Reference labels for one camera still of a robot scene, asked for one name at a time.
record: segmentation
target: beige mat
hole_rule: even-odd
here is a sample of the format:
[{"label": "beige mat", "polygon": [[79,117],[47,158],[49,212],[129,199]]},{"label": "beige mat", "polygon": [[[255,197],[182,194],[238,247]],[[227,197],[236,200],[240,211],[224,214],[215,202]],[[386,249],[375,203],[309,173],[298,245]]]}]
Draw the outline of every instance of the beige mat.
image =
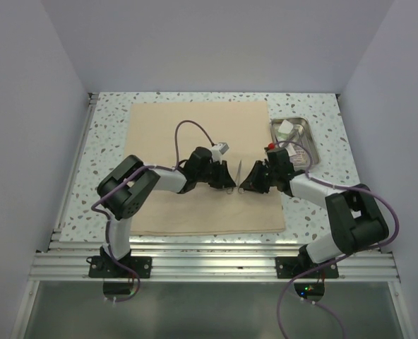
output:
[{"label": "beige mat", "polygon": [[[266,102],[198,102],[134,104],[124,150],[142,161],[171,167],[176,162],[174,130],[184,119],[202,125],[215,143],[227,142],[224,155],[235,179],[242,159],[241,182],[271,141]],[[210,148],[201,130],[184,124],[179,130],[180,159],[197,146]],[[233,194],[197,184],[186,194],[153,191],[133,217],[133,234],[201,235],[281,232],[285,228],[280,194]]]}]

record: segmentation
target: metal tray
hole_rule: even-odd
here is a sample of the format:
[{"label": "metal tray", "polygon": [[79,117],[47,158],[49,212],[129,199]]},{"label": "metal tray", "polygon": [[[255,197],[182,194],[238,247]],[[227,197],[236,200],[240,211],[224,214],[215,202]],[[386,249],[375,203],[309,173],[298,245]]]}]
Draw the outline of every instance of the metal tray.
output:
[{"label": "metal tray", "polygon": [[[287,120],[294,125],[294,130],[296,131],[295,135],[290,139],[297,143],[301,143],[305,148],[309,150],[313,158],[313,165],[317,165],[321,158],[317,151],[316,143],[314,142],[313,134],[311,128],[309,127],[309,122],[303,117],[291,117],[284,119],[272,119],[270,121],[270,133],[272,134],[272,140],[274,143],[278,142],[276,132],[280,127],[283,120]],[[296,155],[291,157],[291,161],[294,164],[294,167],[298,170],[305,169],[309,165],[308,155],[298,146],[294,147]]]}]

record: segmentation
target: terrazzo tabletop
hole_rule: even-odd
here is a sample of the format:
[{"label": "terrazzo tabletop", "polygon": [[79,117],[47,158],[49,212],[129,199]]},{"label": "terrazzo tabletop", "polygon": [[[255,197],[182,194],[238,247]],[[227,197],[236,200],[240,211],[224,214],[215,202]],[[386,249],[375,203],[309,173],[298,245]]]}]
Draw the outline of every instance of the terrazzo tabletop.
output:
[{"label": "terrazzo tabletop", "polygon": [[[321,162],[311,173],[340,184],[357,184],[350,145],[334,94],[307,93],[100,93],[63,218],[61,242],[104,241],[105,219],[90,210],[96,187],[124,159],[131,105],[148,102],[268,103],[271,119],[304,117],[309,121]],[[281,233],[186,237],[131,236],[135,242],[183,244],[306,244],[329,231],[324,209],[282,194],[286,230]]]}]

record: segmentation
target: black mounting bracket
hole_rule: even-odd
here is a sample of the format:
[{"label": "black mounting bracket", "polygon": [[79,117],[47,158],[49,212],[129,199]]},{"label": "black mounting bracket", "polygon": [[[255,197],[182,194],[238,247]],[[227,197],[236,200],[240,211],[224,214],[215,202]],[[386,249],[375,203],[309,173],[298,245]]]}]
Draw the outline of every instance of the black mounting bracket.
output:
[{"label": "black mounting bracket", "polygon": [[[150,277],[153,266],[153,259],[150,256],[129,255],[121,260],[123,260],[123,265],[137,272],[140,278],[148,279]],[[118,267],[114,269],[113,266],[107,265],[107,260],[104,260],[102,256],[91,256],[87,258],[87,262],[90,264],[89,278],[131,278],[127,270],[120,270]]]},{"label": "black mounting bracket", "polygon": [[[303,273],[310,268],[303,268],[299,264],[299,260],[296,256],[277,256],[275,258],[275,268],[277,271],[278,279],[292,279],[296,275]],[[338,266],[334,263],[331,266],[322,268],[320,271],[309,273],[305,278],[319,278],[321,273],[324,274],[325,279],[339,278]]]}]

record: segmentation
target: white wall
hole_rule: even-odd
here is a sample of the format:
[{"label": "white wall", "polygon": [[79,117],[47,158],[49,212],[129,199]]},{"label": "white wall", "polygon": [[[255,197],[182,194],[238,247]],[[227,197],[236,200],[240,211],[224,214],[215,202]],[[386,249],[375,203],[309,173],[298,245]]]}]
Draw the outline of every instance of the white wall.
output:
[{"label": "white wall", "polygon": [[88,90],[339,93],[392,0],[42,0]]},{"label": "white wall", "polygon": [[40,0],[0,0],[0,339],[50,237],[85,103]]},{"label": "white wall", "polygon": [[392,249],[418,332],[418,0],[395,0],[341,94],[362,180],[402,223]]}]

